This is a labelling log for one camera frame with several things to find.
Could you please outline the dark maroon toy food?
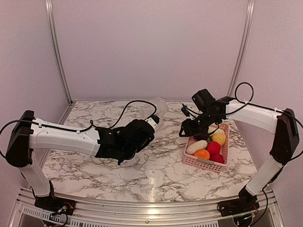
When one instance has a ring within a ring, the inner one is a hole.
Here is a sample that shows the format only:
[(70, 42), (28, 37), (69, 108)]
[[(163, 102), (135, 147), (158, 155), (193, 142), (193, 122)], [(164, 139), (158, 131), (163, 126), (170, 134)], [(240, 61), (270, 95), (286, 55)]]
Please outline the dark maroon toy food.
[(200, 141), (200, 140), (208, 140), (209, 138), (209, 134), (208, 133), (200, 133), (200, 134), (196, 134), (193, 136), (193, 138), (196, 140), (196, 141)]

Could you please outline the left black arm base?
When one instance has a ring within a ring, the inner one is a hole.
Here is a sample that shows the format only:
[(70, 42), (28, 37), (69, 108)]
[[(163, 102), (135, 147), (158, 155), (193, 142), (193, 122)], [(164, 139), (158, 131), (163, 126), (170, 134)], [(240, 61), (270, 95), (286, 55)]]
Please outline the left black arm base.
[(61, 197), (37, 197), (35, 206), (44, 210), (51, 211), (53, 214), (72, 215), (76, 202), (74, 200)]

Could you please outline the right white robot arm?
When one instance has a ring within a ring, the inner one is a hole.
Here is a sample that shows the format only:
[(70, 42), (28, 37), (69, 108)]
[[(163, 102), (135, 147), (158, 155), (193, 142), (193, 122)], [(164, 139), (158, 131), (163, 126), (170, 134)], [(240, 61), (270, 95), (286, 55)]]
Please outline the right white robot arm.
[(299, 131), (294, 112), (292, 109), (279, 110), (250, 102), (242, 103), (231, 97), (219, 100), (196, 99), (195, 103), (201, 114), (193, 120), (186, 119), (182, 122), (180, 137), (206, 138), (210, 125), (232, 120), (238, 126), (247, 125), (253, 132), (261, 131), (267, 135), (265, 138), (272, 142), (272, 145), (268, 146), (268, 158), (244, 187), (246, 193), (235, 200), (236, 210), (244, 212), (253, 204), (252, 196), (273, 182), (284, 166), (295, 159), (293, 154), (299, 145)]

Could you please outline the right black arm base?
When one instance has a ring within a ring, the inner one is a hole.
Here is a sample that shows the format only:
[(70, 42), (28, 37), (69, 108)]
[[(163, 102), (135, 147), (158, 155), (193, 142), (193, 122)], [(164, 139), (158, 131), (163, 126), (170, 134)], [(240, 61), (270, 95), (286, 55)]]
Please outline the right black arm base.
[(221, 213), (222, 217), (237, 215), (258, 209), (259, 203), (258, 199), (256, 198), (249, 202), (247, 202), (244, 198), (237, 198), (221, 201), (217, 204), (217, 210)]

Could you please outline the clear zip top bag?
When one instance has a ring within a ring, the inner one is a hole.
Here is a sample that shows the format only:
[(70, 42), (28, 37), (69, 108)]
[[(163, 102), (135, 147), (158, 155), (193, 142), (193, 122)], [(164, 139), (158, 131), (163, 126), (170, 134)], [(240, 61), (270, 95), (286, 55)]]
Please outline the clear zip top bag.
[[(168, 111), (168, 105), (164, 99), (160, 97), (156, 97), (154, 99), (148, 100), (147, 102), (152, 103), (156, 106), (157, 111), (154, 113), (155, 116), (158, 117), (159, 122), (154, 126), (156, 137), (158, 136), (159, 129), (164, 125), (164, 115)], [(139, 118), (146, 120), (148, 117), (154, 112), (155, 108), (148, 103), (144, 103), (139, 111)]]

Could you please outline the pink plastic basket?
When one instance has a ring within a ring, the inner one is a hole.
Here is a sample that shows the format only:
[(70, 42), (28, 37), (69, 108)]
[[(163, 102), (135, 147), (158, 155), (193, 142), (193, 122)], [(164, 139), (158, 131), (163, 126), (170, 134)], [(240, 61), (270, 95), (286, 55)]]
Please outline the pink plastic basket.
[(194, 136), (187, 139), (182, 162), (213, 172), (220, 172), (228, 164), (229, 155), (229, 125), (211, 125), (211, 134), (206, 140), (198, 140)]

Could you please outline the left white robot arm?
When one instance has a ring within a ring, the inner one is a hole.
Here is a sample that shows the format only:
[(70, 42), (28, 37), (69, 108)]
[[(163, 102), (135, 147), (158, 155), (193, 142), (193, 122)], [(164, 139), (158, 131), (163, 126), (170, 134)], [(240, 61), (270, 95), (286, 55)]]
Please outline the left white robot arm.
[(153, 114), (147, 119), (134, 119), (126, 126), (104, 128), (90, 125), (85, 129), (65, 126), (35, 118), (33, 111), (25, 111), (14, 120), (6, 161), (18, 168), (32, 187), (36, 197), (49, 210), (56, 210), (60, 200), (53, 195), (53, 186), (47, 180), (33, 154), (35, 149), (58, 149), (109, 158), (121, 164), (132, 159), (154, 139), (160, 118)]

